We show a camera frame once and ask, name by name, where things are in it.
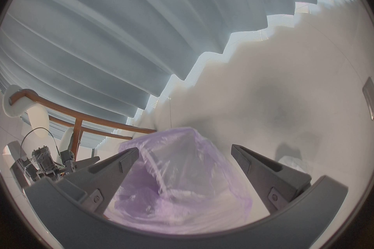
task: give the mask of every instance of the cable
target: cable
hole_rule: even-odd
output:
[[[61,159],[61,154],[60,154],[60,152],[59,152],[59,150],[58,150],[58,147],[57,147],[57,143],[56,143],[55,138],[53,137],[52,133],[51,133],[49,130],[47,130],[46,128],[43,128],[42,126],[40,126],[40,127],[38,127],[38,128],[35,128],[35,129],[32,129],[32,130],[31,130],[30,132],[28,132],[28,133],[26,134],[26,136],[23,138],[23,140],[22,140],[22,142],[21,142],[21,147],[19,148],[19,157],[21,158],[21,156],[22,156],[22,144],[23,144],[23,142],[25,141],[26,137],[27,137],[30,133],[32,133],[33,131],[35,131],[35,130],[37,130],[37,129],[44,129],[44,130],[46,130],[46,131],[47,131],[47,132],[52,136],[53,141],[55,142],[55,146],[56,146],[57,153],[58,153],[58,155],[59,155],[59,157],[60,157],[60,159]]]

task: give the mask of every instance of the translucent bag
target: translucent bag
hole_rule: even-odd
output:
[[[244,179],[218,149],[192,128],[124,142],[139,159],[105,216],[141,230],[168,234],[222,231],[248,223],[252,199]]]

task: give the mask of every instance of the white floor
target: white floor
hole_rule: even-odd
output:
[[[317,248],[352,211],[374,170],[374,122],[362,94],[374,76],[374,29],[359,0],[297,7],[294,17],[269,17],[265,30],[234,33],[223,55],[203,54],[185,82],[172,77],[132,123],[159,131],[191,126],[236,167],[233,143],[276,160],[302,158],[312,183],[326,174],[347,185]],[[118,143],[101,150],[117,152]],[[269,213],[252,194],[255,221]]]

